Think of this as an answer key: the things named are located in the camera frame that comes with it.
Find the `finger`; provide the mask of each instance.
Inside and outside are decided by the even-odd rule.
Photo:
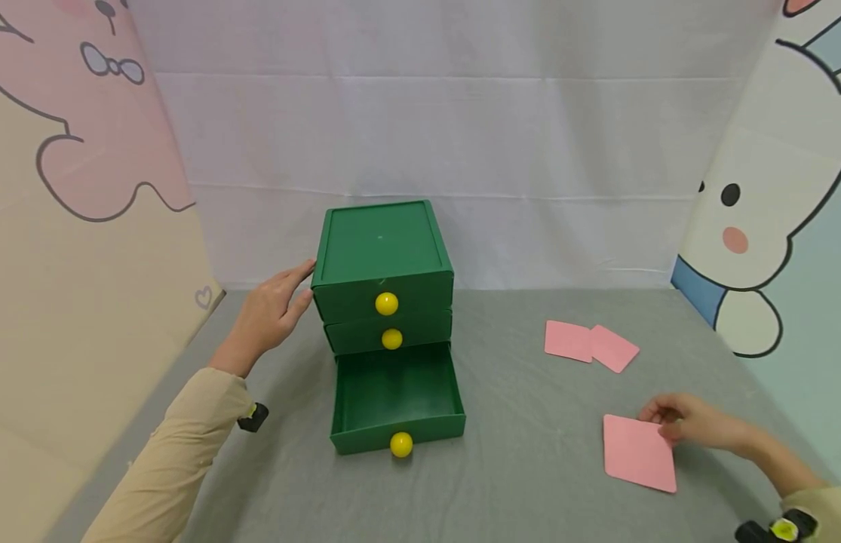
[[[692,407],[695,403],[694,396],[679,393],[660,394],[655,396],[652,401],[658,406],[659,411],[677,411],[683,418],[691,415]]]
[[[661,416],[659,413],[664,410],[658,399],[664,394],[660,394],[659,396],[654,396],[653,399],[647,402],[647,405],[643,406],[643,409],[640,410],[638,413],[637,419],[638,421],[645,421],[645,422],[660,422]]]
[[[302,291],[299,296],[290,304],[290,307],[287,308],[285,311],[284,316],[281,317],[281,322],[288,327],[289,330],[293,330],[296,326],[296,322],[299,321],[299,317],[305,313],[305,310],[309,308],[312,303],[312,291],[311,290],[304,290]]]
[[[670,424],[672,422],[677,422],[682,417],[680,414],[673,410],[667,410],[661,414],[661,422],[665,424]]]
[[[299,264],[299,266],[294,266],[293,268],[284,269],[281,272],[278,272],[276,275],[272,275],[269,279],[267,279],[264,282],[267,282],[267,284],[271,284],[272,282],[281,281],[282,279],[284,279],[284,277],[287,277],[290,274],[296,273],[299,270],[301,270],[302,268],[306,267],[306,265],[309,262],[312,263],[312,270],[313,270],[314,269],[314,262],[316,262],[315,259],[307,259],[307,261],[303,262],[302,264]]]
[[[678,441],[683,439],[683,424],[682,422],[668,422],[660,425],[658,433],[668,441]]]
[[[281,280],[281,285],[285,290],[293,292],[301,282],[305,281],[306,277],[312,274],[314,265],[314,259],[307,259],[307,261],[290,270],[290,273]]]

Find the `hand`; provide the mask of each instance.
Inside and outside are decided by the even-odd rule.
[[[744,456],[750,436],[757,433],[742,419],[726,415],[691,394],[660,394],[641,410],[638,419],[661,424],[658,432],[673,444],[681,440]]]
[[[300,293],[293,303],[290,298],[314,266],[315,261],[307,259],[295,268],[273,275],[250,291],[230,335],[209,366],[243,378],[248,376],[256,360],[271,348],[278,347],[309,308],[312,303],[310,290]]]

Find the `beige sleeve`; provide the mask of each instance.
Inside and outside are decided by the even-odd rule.
[[[253,405],[244,379],[210,367],[198,371],[82,542],[172,542],[187,524],[213,458]]]
[[[818,521],[809,541],[841,543],[841,486],[802,490],[782,499],[782,510],[800,509]]]

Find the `green plastic drawer unit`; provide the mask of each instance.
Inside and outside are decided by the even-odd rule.
[[[465,411],[449,343],[338,356],[330,440],[339,454],[390,446],[397,432],[415,443],[459,437]]]
[[[395,314],[449,309],[453,267],[430,202],[327,211],[312,290],[325,324],[381,316],[382,293]]]
[[[436,311],[340,322],[325,326],[324,331],[334,354],[351,354],[384,349],[382,337],[387,330],[398,330],[402,338],[398,348],[449,342],[451,325],[450,311]]]

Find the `gray table surface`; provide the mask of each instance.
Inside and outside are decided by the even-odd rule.
[[[48,541],[78,541],[184,382],[225,337],[228,293]],[[636,416],[683,390],[765,425],[833,476],[744,364],[673,290],[456,291],[453,362],[461,439],[337,456],[328,435],[335,367],[310,311],[248,379],[272,411],[222,449],[185,542],[733,541],[778,512],[763,475],[727,453],[679,446],[676,494],[604,474],[602,417]],[[621,374],[544,353],[545,321],[603,324],[641,353]]]

